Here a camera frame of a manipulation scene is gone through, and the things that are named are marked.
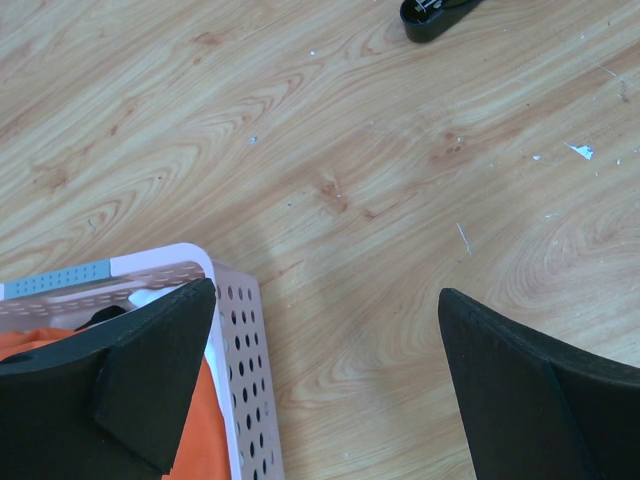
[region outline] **orange cloth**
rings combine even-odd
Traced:
[[[75,332],[39,328],[0,335],[0,360],[70,337]],[[180,447],[170,475],[163,480],[229,480],[229,455],[224,420],[211,371],[202,360]]]

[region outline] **black object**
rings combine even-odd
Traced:
[[[456,290],[438,314],[478,480],[640,478],[640,369]]]
[[[404,0],[400,18],[409,40],[430,42],[458,23],[482,0]]]
[[[122,321],[0,362],[2,479],[169,473],[214,306],[211,280],[196,280]]]
[[[110,307],[103,308],[102,310],[98,310],[96,313],[94,313],[91,317],[91,320],[89,320],[81,327],[76,328],[74,332],[79,332],[80,330],[84,330],[85,328],[99,325],[102,322],[106,322],[107,320],[111,320],[112,318],[119,317],[124,313],[127,313],[127,311],[119,305],[111,305]]]

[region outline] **black plastic object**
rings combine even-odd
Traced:
[[[409,40],[430,42],[458,23],[482,0],[404,0],[400,18]]]
[[[0,362],[3,480],[157,480],[175,460],[215,306],[211,280]]]
[[[640,478],[640,369],[455,290],[439,317],[478,480]]]

